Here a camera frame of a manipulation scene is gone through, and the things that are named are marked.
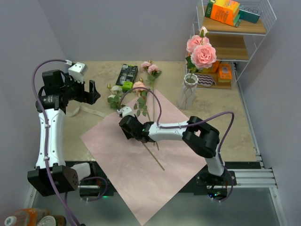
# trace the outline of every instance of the wrapping paper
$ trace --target wrapping paper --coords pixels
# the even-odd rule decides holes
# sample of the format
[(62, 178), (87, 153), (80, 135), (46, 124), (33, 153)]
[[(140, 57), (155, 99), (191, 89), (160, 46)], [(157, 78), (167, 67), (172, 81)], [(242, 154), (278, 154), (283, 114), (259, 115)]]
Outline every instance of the wrapping paper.
[[(188, 120), (162, 94), (157, 90), (155, 93), (163, 108), (161, 123)], [(136, 99), (127, 106), (133, 109), (135, 103)], [(147, 106), (152, 119), (153, 99), (150, 93)], [(142, 123), (148, 121), (142, 115), (138, 119)], [(141, 142), (127, 140), (119, 121), (118, 114), (112, 113), (81, 139), (139, 223), (144, 225), (206, 165), (206, 161), (183, 141), (159, 141), (159, 151), (153, 143), (147, 143), (165, 168), (163, 171)]]

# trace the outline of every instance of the plastic bottle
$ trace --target plastic bottle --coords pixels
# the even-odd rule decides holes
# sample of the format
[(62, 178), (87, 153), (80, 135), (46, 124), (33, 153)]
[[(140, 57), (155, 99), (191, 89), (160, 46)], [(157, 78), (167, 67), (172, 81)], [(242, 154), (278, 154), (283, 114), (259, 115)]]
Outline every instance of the plastic bottle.
[(31, 208), (18, 210), (4, 221), (5, 226), (36, 226), (45, 216), (49, 215), (48, 210)]

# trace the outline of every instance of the white vase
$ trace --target white vase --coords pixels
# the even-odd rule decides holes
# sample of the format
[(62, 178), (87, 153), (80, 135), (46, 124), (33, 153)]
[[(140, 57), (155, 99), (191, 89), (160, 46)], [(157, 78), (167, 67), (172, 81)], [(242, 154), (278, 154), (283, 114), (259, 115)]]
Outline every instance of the white vase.
[(198, 84), (198, 77), (196, 75), (187, 74), (184, 76), (184, 81), (182, 83), (180, 97), (178, 100), (178, 106), (180, 109), (188, 109), (191, 107)]

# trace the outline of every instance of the marble table surface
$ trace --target marble table surface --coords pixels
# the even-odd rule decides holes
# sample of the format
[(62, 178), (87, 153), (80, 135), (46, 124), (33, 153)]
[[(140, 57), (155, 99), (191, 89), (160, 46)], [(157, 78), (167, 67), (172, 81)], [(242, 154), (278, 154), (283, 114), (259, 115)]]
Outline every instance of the marble table surface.
[[(85, 62), (88, 71), (85, 74), (85, 81), (96, 82), (97, 91), (102, 95), (94, 105), (87, 105), (71, 101), (67, 107), (67, 112), (73, 112), (80, 105), (90, 109), (100, 111), (106, 115), (114, 112), (107, 103), (110, 95), (106, 88), (107, 84), (115, 84), (120, 69), (125, 64), (138, 65), (140, 61), (101, 61)], [(183, 81), (183, 62), (155, 62), (162, 70), (162, 75), (156, 80), (155, 88), (158, 89), (171, 103), (177, 106), (180, 87)], [(137, 79), (146, 78), (146, 74), (139, 71)], [(129, 94), (124, 100), (127, 103), (136, 97)], [(223, 89), (197, 89), (193, 105), (189, 110), (181, 110), (187, 117), (195, 115), (201, 119), (206, 119), (217, 113), (231, 110), (235, 113), (235, 120), (222, 148), (222, 158), (224, 161), (256, 161), (255, 149), (253, 147), (250, 130), (246, 115), (240, 100), (237, 88), (233, 90)], [(230, 115), (224, 115), (210, 121), (216, 127), (221, 136), (226, 131)], [(64, 123), (64, 158), (66, 161), (91, 161), (93, 156), (87, 150), (80, 139), (80, 136), (94, 127), (102, 117), (84, 111), (73, 117), (66, 117)]]

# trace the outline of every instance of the rose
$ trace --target rose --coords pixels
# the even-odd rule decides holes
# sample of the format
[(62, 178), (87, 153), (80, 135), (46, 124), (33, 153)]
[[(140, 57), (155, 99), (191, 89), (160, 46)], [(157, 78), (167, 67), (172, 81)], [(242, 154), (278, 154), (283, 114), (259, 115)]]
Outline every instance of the rose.
[(192, 53), (196, 46), (209, 44), (209, 39), (207, 37), (201, 38), (199, 35), (193, 35), (191, 39), (187, 41), (186, 50)]
[(149, 68), (147, 69), (147, 73), (151, 74), (153, 71), (158, 72), (159, 71), (159, 67), (157, 65), (151, 65), (151, 66), (149, 66)]
[(144, 62), (141, 64), (141, 69), (144, 71), (144, 70), (147, 69), (149, 66), (151, 66), (151, 63), (148, 62), (148, 61), (144, 61)]
[[(140, 81), (137, 81), (133, 84), (133, 88), (137, 88), (137, 87), (143, 87), (143, 88), (146, 88), (146, 86), (143, 84), (143, 82), (140, 82)], [(134, 89), (133, 91), (134, 92), (142, 92), (144, 91), (145, 89)]]
[(209, 31), (204, 27), (202, 26), (201, 30), (199, 30), (199, 35), (200, 37), (206, 37), (206, 34), (208, 33)]
[(112, 94), (117, 94), (118, 91), (122, 91), (122, 87), (120, 87), (120, 86), (113, 86), (110, 89), (110, 91), (111, 91)]
[(199, 70), (209, 68), (216, 61), (216, 51), (211, 44), (198, 45), (191, 54), (191, 62)]

